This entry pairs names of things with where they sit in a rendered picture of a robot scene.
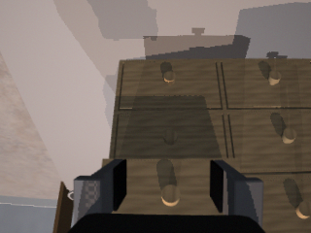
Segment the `wooden chest of drawers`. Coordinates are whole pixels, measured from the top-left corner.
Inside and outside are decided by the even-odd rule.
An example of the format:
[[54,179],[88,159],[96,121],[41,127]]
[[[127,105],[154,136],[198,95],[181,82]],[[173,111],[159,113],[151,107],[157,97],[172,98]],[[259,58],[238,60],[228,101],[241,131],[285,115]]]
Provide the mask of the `wooden chest of drawers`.
[[[219,92],[221,99],[220,110],[195,110],[195,111],[121,111],[121,85],[124,63],[130,62],[182,62],[182,61],[216,61],[217,77],[219,84]],[[233,158],[232,146],[230,139],[230,131],[228,124],[229,114],[245,114],[245,113],[311,113],[311,109],[287,109],[287,110],[228,110],[225,101],[225,88],[222,74],[222,61],[310,61],[311,58],[201,58],[201,59],[144,59],[144,60],[120,60],[115,108],[112,125],[111,145],[109,158],[115,159],[116,145],[118,136],[118,125],[120,115],[163,115],[163,114],[222,114],[224,133],[225,133],[225,149],[226,158]],[[283,175],[244,175],[246,178],[258,177],[261,180],[269,179],[300,179],[311,178],[311,174],[283,174]]]

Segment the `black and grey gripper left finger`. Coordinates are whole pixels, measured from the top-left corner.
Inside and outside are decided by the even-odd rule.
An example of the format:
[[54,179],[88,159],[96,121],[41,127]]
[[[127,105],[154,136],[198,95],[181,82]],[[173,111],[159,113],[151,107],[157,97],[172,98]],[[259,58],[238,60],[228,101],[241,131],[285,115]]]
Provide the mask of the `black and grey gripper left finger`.
[[116,212],[126,196],[126,159],[114,159],[90,176],[74,179],[74,225],[89,214]]

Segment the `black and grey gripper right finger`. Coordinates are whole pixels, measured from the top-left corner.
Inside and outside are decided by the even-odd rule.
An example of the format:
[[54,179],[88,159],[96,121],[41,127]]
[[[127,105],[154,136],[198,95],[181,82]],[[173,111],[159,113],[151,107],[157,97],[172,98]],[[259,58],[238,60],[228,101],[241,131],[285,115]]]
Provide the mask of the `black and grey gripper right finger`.
[[246,178],[223,160],[210,160],[210,197],[219,213],[248,216],[262,228],[263,181]]

